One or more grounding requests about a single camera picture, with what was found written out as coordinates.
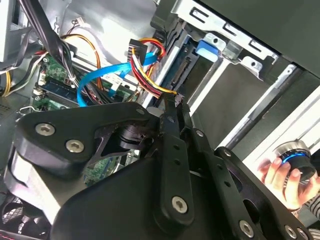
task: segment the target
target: green circuit board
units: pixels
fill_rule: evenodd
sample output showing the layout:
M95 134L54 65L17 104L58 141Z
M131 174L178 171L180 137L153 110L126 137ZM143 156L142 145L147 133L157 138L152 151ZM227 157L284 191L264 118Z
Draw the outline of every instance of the green circuit board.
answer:
M64 82L68 79L68 74L66 70L56 62L51 56L47 56L43 59L44 73L47 77L51 77L58 81Z
M59 63L57 63L56 60L54 60L51 56L47 56L44 58L42 67L44 74L46 75L46 78L51 77L53 79L63 82L68 86L72 84L68 78L66 70ZM105 80L102 81L102 84L104 88L107 90L111 89L112 87L112 83ZM119 86L116 92L116 94L123 99L128 98L131 93L132 92L130 92L130 90L128 90L124 86Z
M37 96L33 98L32 106L39 111L54 111L67 108L66 106L52 101L49 98Z

